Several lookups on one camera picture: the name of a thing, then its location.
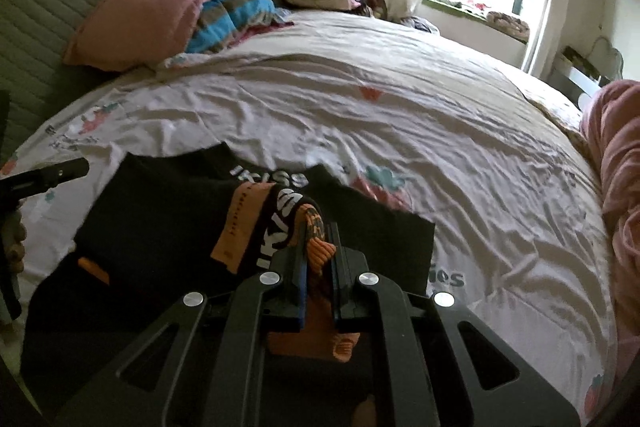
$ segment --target pink blanket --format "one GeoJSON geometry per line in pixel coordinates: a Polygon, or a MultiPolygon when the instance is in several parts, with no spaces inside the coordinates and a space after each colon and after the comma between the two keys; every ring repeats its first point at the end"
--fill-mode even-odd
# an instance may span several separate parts
{"type": "Polygon", "coordinates": [[[602,180],[602,214],[616,254],[620,381],[640,347],[640,82],[619,80],[601,89],[580,127],[602,180]]]}

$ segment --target bedsheet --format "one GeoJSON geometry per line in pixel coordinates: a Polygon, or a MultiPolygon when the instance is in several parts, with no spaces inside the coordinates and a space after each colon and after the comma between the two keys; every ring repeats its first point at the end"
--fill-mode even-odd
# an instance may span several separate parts
{"type": "Polygon", "coordinates": [[[1,346],[12,370],[34,289],[73,247],[125,153],[177,155],[224,140],[269,169],[323,163],[433,221],[428,293],[465,302],[586,422],[615,370],[612,251],[596,174],[516,87],[533,96],[542,83],[401,25],[315,11],[293,20],[218,55],[125,74],[49,120],[2,168],[78,155],[91,165],[23,205],[24,312],[1,346]]]}

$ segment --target wrinkled sheet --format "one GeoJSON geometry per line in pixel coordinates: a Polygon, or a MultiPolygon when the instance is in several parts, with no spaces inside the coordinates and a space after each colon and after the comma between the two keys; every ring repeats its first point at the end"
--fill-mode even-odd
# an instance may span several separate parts
{"type": "Polygon", "coordinates": [[[599,90],[582,120],[602,179],[602,214],[613,234],[613,296],[618,370],[624,376],[640,347],[640,83],[617,80],[599,90]]]}
{"type": "Polygon", "coordinates": [[[294,20],[94,90],[4,167],[80,154],[91,165],[85,178],[24,204],[25,313],[2,349],[14,371],[34,289],[72,247],[125,153],[177,155],[226,140],[270,169],[321,162],[345,184],[433,221],[428,293],[463,301],[583,421],[592,416],[616,364],[613,254],[596,173],[514,82],[543,84],[401,25],[313,11],[294,20]]]}

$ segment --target black shirt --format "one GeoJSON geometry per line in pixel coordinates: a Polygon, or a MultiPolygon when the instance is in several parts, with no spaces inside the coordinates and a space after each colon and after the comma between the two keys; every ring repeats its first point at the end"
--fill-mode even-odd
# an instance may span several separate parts
{"type": "Polygon", "coordinates": [[[69,254],[30,304],[22,375],[53,414],[186,292],[232,291],[241,280],[210,257],[241,182],[277,182],[312,199],[345,247],[405,291],[424,294],[433,224],[341,185],[323,166],[269,171],[222,143],[170,158],[127,155],[76,234],[69,254]],[[106,286],[79,257],[110,275],[106,286]]]}

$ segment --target human hand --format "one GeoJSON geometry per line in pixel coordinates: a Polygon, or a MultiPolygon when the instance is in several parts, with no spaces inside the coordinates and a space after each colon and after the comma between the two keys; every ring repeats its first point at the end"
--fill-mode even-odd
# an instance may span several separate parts
{"type": "Polygon", "coordinates": [[[0,216],[2,249],[9,265],[9,271],[13,274],[21,273],[24,270],[24,245],[22,242],[27,237],[27,231],[20,222],[21,218],[19,210],[0,216]]]}

